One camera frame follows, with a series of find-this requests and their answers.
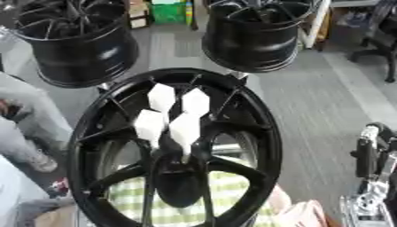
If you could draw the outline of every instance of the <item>chair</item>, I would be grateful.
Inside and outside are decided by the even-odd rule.
[[[362,40],[362,46],[368,46],[372,44],[376,49],[356,51],[350,56],[350,60],[357,62],[358,58],[367,55],[383,56],[387,60],[388,72],[385,79],[386,82],[395,82],[394,74],[396,69],[395,64],[395,50],[397,48],[397,12],[396,9],[392,9],[389,15],[379,25],[380,31],[387,35],[391,35],[394,38],[392,45],[384,44],[376,38],[364,38]]]

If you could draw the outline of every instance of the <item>gray carpet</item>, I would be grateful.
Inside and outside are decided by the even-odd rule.
[[[346,60],[358,39],[339,39],[351,30],[334,29],[325,52],[303,51],[287,68],[252,75],[252,88],[276,116],[283,134],[284,165],[281,186],[294,201],[319,200],[326,212],[339,217],[339,196],[358,186],[354,159],[349,152],[366,123],[382,121],[397,129],[397,84],[384,83],[382,59],[370,57],[359,64]],[[202,30],[184,26],[158,26],[132,32],[141,56],[123,76],[161,67],[200,67],[224,73],[201,51]],[[42,82],[28,47],[17,43],[9,54],[7,69],[46,89],[71,124],[97,97],[94,89],[59,89]]]

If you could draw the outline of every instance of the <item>white block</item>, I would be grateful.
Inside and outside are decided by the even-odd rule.
[[[134,122],[138,137],[149,140],[152,148],[159,148],[159,139],[166,126],[163,114],[151,110],[142,110]]]
[[[200,89],[194,89],[182,96],[183,111],[202,117],[209,112],[210,98]]]
[[[157,83],[148,93],[149,105],[151,109],[162,112],[166,122],[168,111],[175,103],[175,89],[173,87]]]
[[[187,163],[191,156],[191,145],[200,137],[200,119],[197,115],[182,113],[169,124],[169,131],[183,148],[183,163]]]

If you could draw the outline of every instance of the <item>rim lip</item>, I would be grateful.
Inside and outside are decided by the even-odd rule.
[[[216,82],[218,86],[223,86],[225,89],[232,89],[238,87],[241,91],[241,94],[247,99],[249,103],[253,103],[253,109],[261,110],[257,114],[260,116],[261,120],[264,121],[269,121],[269,124],[272,125],[273,129],[269,133],[270,136],[270,141],[271,147],[274,148],[271,151],[267,151],[267,154],[271,154],[273,161],[272,161],[272,166],[274,167],[272,169],[272,172],[269,172],[269,177],[270,180],[269,182],[273,185],[272,187],[269,187],[267,190],[264,190],[263,193],[259,196],[257,199],[259,202],[255,203],[255,205],[252,205],[250,209],[247,209],[244,211],[244,213],[239,214],[235,217],[235,220],[233,220],[235,223],[239,225],[245,223],[249,218],[254,216],[256,212],[259,210],[259,208],[263,205],[263,203],[266,201],[266,199],[269,197],[272,189],[276,185],[276,181],[279,178],[280,171],[281,171],[281,165],[282,165],[282,144],[281,144],[281,137],[280,133],[278,130],[278,127],[276,125],[276,121],[274,117],[272,116],[271,112],[269,109],[262,103],[262,101],[249,89],[247,89],[241,82],[229,75],[222,75],[222,74],[217,74],[215,72],[210,72],[206,71],[203,69],[196,69],[196,68],[166,68],[166,69],[159,69],[159,70],[153,70],[149,71],[147,73],[143,74],[138,74],[135,75],[131,78],[128,78],[127,80],[121,82],[120,84],[114,86],[111,90],[107,91],[104,95],[102,95],[100,98],[98,98],[84,113],[82,118],[79,120],[77,123],[77,126],[74,130],[74,133],[70,139],[69,145],[68,145],[68,155],[67,155],[67,177],[69,179],[69,185],[71,192],[74,196],[74,199],[76,200],[78,206],[80,209],[85,213],[85,215],[93,221],[93,223],[97,224],[98,226],[102,227],[114,227],[117,225],[117,223],[121,222],[127,222],[131,224],[131,226],[142,226],[142,224],[135,222],[132,219],[127,218],[124,216],[122,213],[117,211],[114,207],[113,210],[111,210],[107,215],[104,214],[104,212],[100,211],[97,207],[95,207],[87,198],[86,195],[84,195],[82,191],[82,186],[83,186],[83,180],[80,177],[80,152],[81,150],[79,149],[79,144],[78,144],[78,139],[80,137],[83,137],[84,134],[86,133],[87,126],[90,124],[90,120],[97,114],[97,111],[102,108],[105,105],[105,100],[110,97],[114,96],[116,97],[118,94],[122,93],[123,91],[127,89],[131,89],[135,86],[138,86],[140,83],[147,82],[148,79],[153,76],[154,74],[161,74],[163,73],[163,76],[165,74],[175,74],[175,73],[191,73],[191,74],[210,74],[211,75],[211,81]],[[258,160],[263,159],[265,153],[262,151],[258,152]],[[258,168],[265,168],[263,165],[262,161],[258,161]],[[110,220],[109,216],[118,216],[120,220]],[[227,224],[225,221],[226,220],[223,215],[220,215],[216,217],[216,222],[215,226],[225,226]]]
[[[59,88],[64,88],[64,89],[81,89],[81,88],[89,88],[92,86],[97,86],[99,84],[102,84],[104,82],[110,82],[111,80],[117,79],[119,77],[121,77],[122,75],[124,75],[132,66],[134,66],[134,64],[136,63],[136,60],[139,56],[139,47],[138,44],[136,42],[136,40],[134,38],[132,38],[132,42],[134,45],[134,50],[132,51],[132,58],[126,60],[125,62],[123,62],[121,67],[118,67],[118,70],[113,72],[112,74],[109,74],[107,76],[98,78],[98,79],[94,79],[94,80],[88,80],[88,81],[81,81],[81,82],[60,82],[57,80],[53,80],[52,77],[46,76],[43,74],[42,70],[41,70],[41,64],[39,63],[38,67],[37,67],[37,73],[39,75],[39,77],[44,80],[45,82],[59,87]]]
[[[245,66],[239,66],[236,64],[231,64],[227,60],[223,60],[220,58],[217,58],[212,51],[209,50],[208,46],[206,45],[206,36],[204,35],[202,40],[201,40],[201,46],[203,49],[203,52],[206,54],[206,56],[212,60],[214,63],[226,67],[231,70],[235,70],[238,72],[245,72],[245,73],[268,73],[272,71],[276,71],[285,67],[288,67],[298,56],[299,53],[299,47],[296,44],[298,40],[295,41],[295,48],[293,49],[292,53],[288,58],[284,59],[283,61],[277,62],[274,65],[270,66],[265,66],[265,67],[245,67]]]
[[[84,39],[97,39],[99,36],[105,35],[105,33],[107,32],[112,32],[114,29],[117,29],[122,23],[122,21],[126,20],[128,18],[128,12],[126,10],[126,5],[124,1],[121,1],[123,3],[124,6],[124,13],[122,15],[119,16],[119,18],[115,19],[113,22],[111,22],[110,24],[108,24],[105,27],[102,27],[94,32],[88,33],[88,34],[84,34],[84,35],[77,35],[77,36],[72,36],[72,37],[66,37],[66,38],[57,38],[57,39],[41,39],[41,38],[34,38],[31,36],[27,36],[27,35],[23,35],[20,31],[18,27],[15,27],[13,29],[13,33],[14,35],[16,35],[17,37],[24,39],[26,41],[35,41],[35,42],[63,42],[63,41],[77,41],[77,42],[81,42]]]

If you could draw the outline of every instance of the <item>green checkered cloth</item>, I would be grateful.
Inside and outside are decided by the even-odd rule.
[[[246,178],[225,172],[211,172],[209,174],[211,196],[215,215],[221,215],[230,209],[248,189]],[[129,179],[115,184],[109,190],[109,201],[125,216],[142,221],[144,206],[144,179],[142,177]],[[274,213],[266,202],[258,213],[255,227],[276,227]],[[206,213],[203,199],[187,208],[170,207],[155,193],[152,205],[152,222],[159,227],[193,226],[205,221]]]

